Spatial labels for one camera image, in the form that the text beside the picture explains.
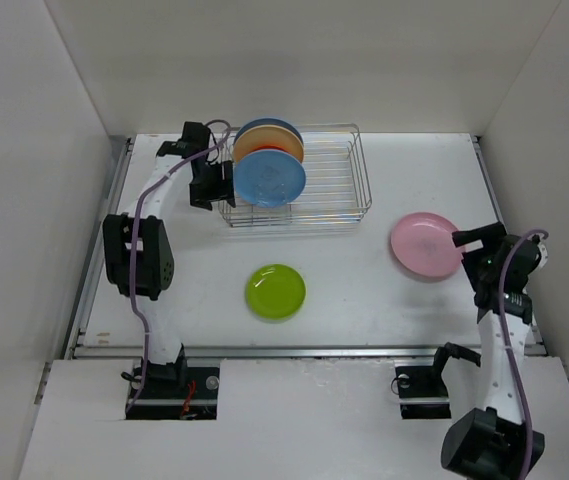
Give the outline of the small orange plate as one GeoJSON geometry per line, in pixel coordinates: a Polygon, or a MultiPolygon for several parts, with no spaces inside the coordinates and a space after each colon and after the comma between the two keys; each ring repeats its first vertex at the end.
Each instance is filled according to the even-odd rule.
{"type": "Polygon", "coordinates": [[[283,151],[286,153],[290,153],[286,148],[276,146],[276,145],[263,145],[257,147],[254,151],[261,151],[261,150],[276,150],[276,151],[283,151]]]}

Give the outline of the pink plate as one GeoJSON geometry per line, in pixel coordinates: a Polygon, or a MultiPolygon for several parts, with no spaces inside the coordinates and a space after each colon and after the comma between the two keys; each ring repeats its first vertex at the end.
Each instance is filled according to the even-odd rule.
{"type": "Polygon", "coordinates": [[[430,212],[403,216],[393,226],[389,247],[399,263],[413,274],[429,279],[454,275],[461,267],[463,247],[452,234],[458,228],[447,218],[430,212]]]}

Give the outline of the wire dish rack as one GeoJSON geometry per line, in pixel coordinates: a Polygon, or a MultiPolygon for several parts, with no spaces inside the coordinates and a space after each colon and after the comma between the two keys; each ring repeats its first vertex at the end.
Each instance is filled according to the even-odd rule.
{"type": "Polygon", "coordinates": [[[305,143],[306,185],[291,203],[252,205],[241,198],[234,207],[218,204],[231,227],[345,227],[362,220],[372,204],[368,169],[359,127],[354,123],[299,125],[305,143]]]}

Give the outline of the lime green plate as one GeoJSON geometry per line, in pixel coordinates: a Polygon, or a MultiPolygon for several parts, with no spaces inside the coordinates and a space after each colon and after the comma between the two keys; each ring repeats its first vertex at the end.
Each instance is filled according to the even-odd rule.
{"type": "Polygon", "coordinates": [[[284,264],[258,268],[245,286],[245,301],[258,317],[268,321],[285,321],[295,315],[306,299],[302,275],[284,264]]]}

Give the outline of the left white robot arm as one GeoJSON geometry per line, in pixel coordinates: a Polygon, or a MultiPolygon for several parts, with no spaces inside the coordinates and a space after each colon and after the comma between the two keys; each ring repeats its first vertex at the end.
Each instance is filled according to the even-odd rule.
{"type": "Polygon", "coordinates": [[[233,162],[221,158],[230,137],[225,120],[185,122],[180,138],[157,150],[152,173],[131,206],[102,224],[107,279],[129,299],[143,326],[141,381],[153,381],[169,397],[185,390],[188,373],[177,322],[159,307],[175,273],[165,221],[183,190],[194,208],[236,205],[233,162]]]}

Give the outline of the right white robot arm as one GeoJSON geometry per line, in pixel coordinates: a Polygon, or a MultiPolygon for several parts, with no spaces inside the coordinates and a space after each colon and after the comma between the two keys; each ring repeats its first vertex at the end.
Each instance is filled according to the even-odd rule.
{"type": "Polygon", "coordinates": [[[522,236],[496,222],[456,231],[455,246],[479,242],[462,255],[474,292],[481,350],[447,343],[427,369],[436,392],[459,399],[440,455],[442,467],[465,479],[524,479],[543,455],[546,438],[533,427],[520,365],[533,326],[529,276],[548,258],[548,234],[522,236]]]}

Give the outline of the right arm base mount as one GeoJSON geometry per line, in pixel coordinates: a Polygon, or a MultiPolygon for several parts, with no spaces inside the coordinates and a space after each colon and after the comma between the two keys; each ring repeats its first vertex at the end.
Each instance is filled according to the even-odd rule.
{"type": "Polygon", "coordinates": [[[479,367],[481,355],[467,347],[447,342],[436,349],[430,365],[395,367],[391,386],[400,400],[403,420],[451,419],[448,390],[442,379],[444,367],[451,359],[468,361],[479,367]]]}

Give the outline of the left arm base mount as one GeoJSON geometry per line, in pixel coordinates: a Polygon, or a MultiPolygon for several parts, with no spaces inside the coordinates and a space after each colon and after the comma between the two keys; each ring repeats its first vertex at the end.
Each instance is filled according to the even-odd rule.
{"type": "Polygon", "coordinates": [[[151,379],[148,367],[145,386],[141,386],[142,366],[134,365],[121,377],[129,386],[124,406],[127,420],[209,421],[217,419],[220,363],[190,360],[183,377],[175,381],[151,379]]]}

